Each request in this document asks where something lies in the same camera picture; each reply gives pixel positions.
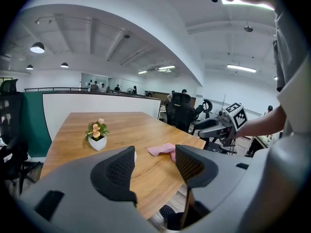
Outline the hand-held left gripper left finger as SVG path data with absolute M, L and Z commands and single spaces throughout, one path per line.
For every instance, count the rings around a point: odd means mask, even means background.
M 128 146 L 96 164 L 90 172 L 90 181 L 98 193 L 111 201 L 137 204 L 136 194 L 130 190 L 134 168 L 135 147 Z

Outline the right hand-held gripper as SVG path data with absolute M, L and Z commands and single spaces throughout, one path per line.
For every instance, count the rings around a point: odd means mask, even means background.
M 233 140 L 237 132 L 248 121 L 244 106 L 241 103 L 234 103 L 219 111 L 215 118 L 206 118 L 194 124 L 194 130 L 200 130 L 200 138 L 219 138 L 224 147 L 234 146 Z

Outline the black chair with curved headrest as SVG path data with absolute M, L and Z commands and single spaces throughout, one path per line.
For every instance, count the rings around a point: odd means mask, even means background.
M 195 116 L 194 116 L 194 120 L 199 120 L 199 115 L 201 113 L 205 114 L 205 119 L 209 118 L 209 113 L 212 110 L 213 105 L 211 103 L 211 101 L 209 101 L 208 99 L 203 99 L 203 103 L 200 104 L 196 109 L 195 109 Z

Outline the green partition panel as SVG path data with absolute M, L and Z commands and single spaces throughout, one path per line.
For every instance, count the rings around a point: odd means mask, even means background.
M 43 93 L 24 92 L 20 114 L 21 137 L 32 158 L 46 157 L 52 140 L 44 115 Z

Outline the pink cloth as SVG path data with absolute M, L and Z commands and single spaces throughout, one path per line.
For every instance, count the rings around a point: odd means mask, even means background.
M 176 153 L 175 153 L 175 145 L 171 143 L 165 143 L 160 146 L 154 146 L 154 147 L 149 147 L 147 148 L 147 151 L 152 155 L 152 156 L 158 156 L 160 154 L 169 154 L 172 161 L 175 163 L 176 162 Z

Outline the black metal railing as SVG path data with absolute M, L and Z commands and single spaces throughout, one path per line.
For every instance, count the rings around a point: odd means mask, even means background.
M 35 87 L 24 89 L 24 92 L 35 92 L 35 91 L 90 91 L 90 89 L 83 87 Z

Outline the wooden table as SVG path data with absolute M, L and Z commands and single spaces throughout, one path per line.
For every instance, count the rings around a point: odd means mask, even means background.
M 42 95 L 44 117 L 51 140 L 70 113 L 143 112 L 158 118 L 159 99 L 104 94 L 46 93 Z

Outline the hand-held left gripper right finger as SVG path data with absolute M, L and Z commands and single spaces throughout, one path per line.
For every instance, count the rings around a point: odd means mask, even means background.
M 187 188 L 207 186 L 218 174 L 218 165 L 201 150 L 188 145 L 175 146 L 175 165 Z

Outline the person's black shoe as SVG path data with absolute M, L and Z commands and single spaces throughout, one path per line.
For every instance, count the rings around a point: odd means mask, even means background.
M 168 230 L 179 231 L 181 230 L 181 219 L 183 212 L 176 213 L 173 208 L 168 205 L 164 205 L 159 210 L 164 219 L 164 223 Z

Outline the black mesh office chair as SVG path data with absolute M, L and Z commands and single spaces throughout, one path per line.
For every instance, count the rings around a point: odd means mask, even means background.
M 172 98 L 165 104 L 167 123 L 186 133 L 195 117 L 195 108 L 191 105 L 192 99 L 187 93 L 172 94 Z
M 0 84 L 0 179 L 10 181 L 22 194 L 25 180 L 36 183 L 28 174 L 43 167 L 42 162 L 26 163 L 29 159 L 28 144 L 22 140 L 20 111 L 23 94 L 17 91 L 17 79 L 5 80 Z

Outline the potted flowers in white pot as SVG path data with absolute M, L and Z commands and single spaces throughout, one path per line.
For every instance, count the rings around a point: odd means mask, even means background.
M 110 131 L 103 118 L 99 118 L 95 122 L 91 122 L 85 132 L 85 141 L 87 141 L 93 149 L 101 151 L 107 144 L 107 136 Z

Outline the person's grey t-shirt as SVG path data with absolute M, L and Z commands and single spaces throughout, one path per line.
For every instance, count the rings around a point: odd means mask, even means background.
M 310 45 L 282 0 L 274 0 L 276 33 L 273 39 L 276 89 L 281 92 L 310 53 Z

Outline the person's right forearm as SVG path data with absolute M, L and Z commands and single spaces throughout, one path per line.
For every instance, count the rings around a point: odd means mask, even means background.
M 271 135 L 282 131 L 286 121 L 286 114 L 281 106 L 264 116 L 247 121 L 236 133 L 236 138 L 244 136 Z

